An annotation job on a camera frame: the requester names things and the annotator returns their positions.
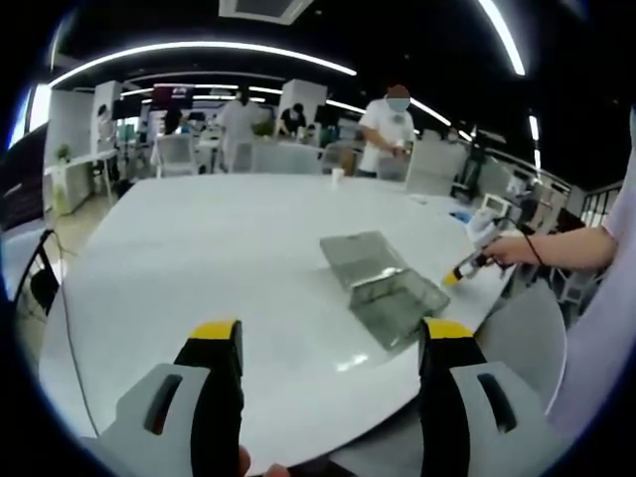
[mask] air vent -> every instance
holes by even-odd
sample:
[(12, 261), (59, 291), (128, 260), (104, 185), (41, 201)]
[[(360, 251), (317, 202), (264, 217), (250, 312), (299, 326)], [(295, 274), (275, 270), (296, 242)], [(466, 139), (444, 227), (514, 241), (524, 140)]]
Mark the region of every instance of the air vent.
[(291, 25), (314, 0), (221, 0), (219, 16)]

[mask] man in white shirt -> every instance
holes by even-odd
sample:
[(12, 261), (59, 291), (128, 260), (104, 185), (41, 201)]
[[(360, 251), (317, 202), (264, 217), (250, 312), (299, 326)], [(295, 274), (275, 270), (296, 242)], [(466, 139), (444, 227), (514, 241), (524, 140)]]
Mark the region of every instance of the man in white shirt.
[(389, 87), (387, 95), (369, 103), (360, 119), (367, 145), (358, 165), (358, 177), (378, 177), (378, 163), (384, 157), (406, 160), (406, 143), (415, 140), (413, 118), (406, 111), (410, 95), (404, 86)]

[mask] cable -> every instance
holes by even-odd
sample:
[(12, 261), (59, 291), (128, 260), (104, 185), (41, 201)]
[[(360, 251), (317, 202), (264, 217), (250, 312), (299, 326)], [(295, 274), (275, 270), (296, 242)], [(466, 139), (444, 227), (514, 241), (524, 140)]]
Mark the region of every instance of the cable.
[(64, 261), (62, 260), (63, 248), (60, 243), (60, 236), (58, 233), (53, 231), (53, 235), (56, 238), (56, 242), (58, 243), (58, 248), (60, 249), (60, 292), (62, 294), (62, 302), (64, 304), (64, 316), (65, 322), (67, 324), (67, 339), (69, 340), (69, 350), (71, 351), (71, 359), (73, 360), (73, 366), (76, 370), (76, 376), (78, 377), (79, 384), (79, 392), (81, 394), (81, 400), (83, 402), (83, 406), (86, 409), (86, 415), (88, 416), (88, 420), (90, 421), (90, 426), (92, 427), (93, 432), (96, 437), (99, 437), (99, 432), (97, 431), (97, 426), (95, 425), (95, 421), (92, 418), (92, 413), (90, 412), (90, 407), (88, 406), (88, 400), (86, 399), (86, 392), (83, 387), (83, 381), (81, 380), (80, 374), (80, 365), (78, 364), (78, 358), (76, 357), (76, 350), (73, 346), (73, 339), (71, 338), (71, 320), (69, 317), (69, 306), (67, 303), (67, 295), (64, 290)]
[(539, 262), (540, 266), (546, 266), (544, 264), (544, 261), (541, 260), (541, 256), (539, 255), (539, 253), (537, 252), (537, 249), (535, 248), (535, 246), (533, 245), (532, 241), (530, 240), (530, 236), (528, 236), (528, 234), (526, 234), (524, 231), (521, 230), (521, 227), (519, 226), (519, 224), (515, 221), (513, 221), (511, 218), (509, 217), (500, 217), (495, 219), (493, 222), (495, 224), (499, 224), (502, 221), (508, 221), (509, 223), (511, 223), (513, 226), (515, 226), (515, 229), (517, 229), (519, 232), (521, 232), (521, 234), (524, 236), (524, 239), (526, 239), (526, 241), (528, 242), (528, 245), (530, 246), (530, 250), (533, 251), (533, 254), (535, 255), (535, 257), (537, 258), (537, 261)]
[(537, 258), (537, 261), (539, 262), (540, 266), (546, 266), (544, 264), (544, 261), (541, 260), (541, 257), (539, 256), (539, 253), (537, 252), (537, 249), (535, 248), (535, 246), (533, 245), (532, 241), (530, 240), (530, 237), (528, 236), (528, 234), (524, 234), (524, 237), (526, 238), (526, 241), (528, 242), (528, 245), (530, 246), (530, 250), (533, 251), (533, 253), (535, 254), (535, 257)]

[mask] white cup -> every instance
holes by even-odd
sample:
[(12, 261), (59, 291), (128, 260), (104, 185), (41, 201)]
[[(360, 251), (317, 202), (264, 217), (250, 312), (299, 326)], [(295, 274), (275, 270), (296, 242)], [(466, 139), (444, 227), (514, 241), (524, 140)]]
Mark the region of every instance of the white cup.
[(345, 177), (345, 170), (342, 167), (334, 167), (331, 170), (331, 185), (337, 187), (343, 177)]

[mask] white table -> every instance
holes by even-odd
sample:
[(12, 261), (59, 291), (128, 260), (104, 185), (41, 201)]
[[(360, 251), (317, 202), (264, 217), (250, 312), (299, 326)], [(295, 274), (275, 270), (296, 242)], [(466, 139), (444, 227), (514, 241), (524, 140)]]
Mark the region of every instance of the white table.
[[(440, 282), (472, 251), (448, 209), (398, 186), (322, 176), (229, 175), (141, 181), (90, 237), (64, 282), (79, 372), (99, 429), (117, 400), (171, 363), (199, 324), (243, 322), (241, 443), (250, 472), (325, 454), (418, 392), (413, 346), (389, 356), (348, 310), (318, 240), (382, 232), (416, 271)], [(444, 317), (476, 330), (501, 294), (493, 267), (449, 290)], [(90, 434), (56, 298), (41, 381)]]

